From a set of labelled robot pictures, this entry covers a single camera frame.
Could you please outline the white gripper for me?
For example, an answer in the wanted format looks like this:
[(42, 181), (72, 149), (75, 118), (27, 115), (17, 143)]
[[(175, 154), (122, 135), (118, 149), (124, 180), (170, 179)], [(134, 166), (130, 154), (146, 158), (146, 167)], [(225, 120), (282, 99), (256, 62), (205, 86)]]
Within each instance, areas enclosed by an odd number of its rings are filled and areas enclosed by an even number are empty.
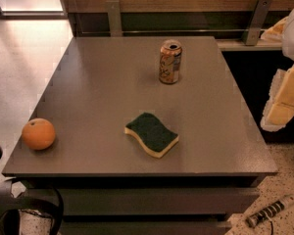
[[(294, 9), (276, 24), (266, 29), (261, 39), (280, 42), (282, 53), (294, 61)], [(272, 78), (269, 99), (263, 110), (261, 128), (276, 132), (294, 118), (294, 65), (288, 70), (278, 69)]]

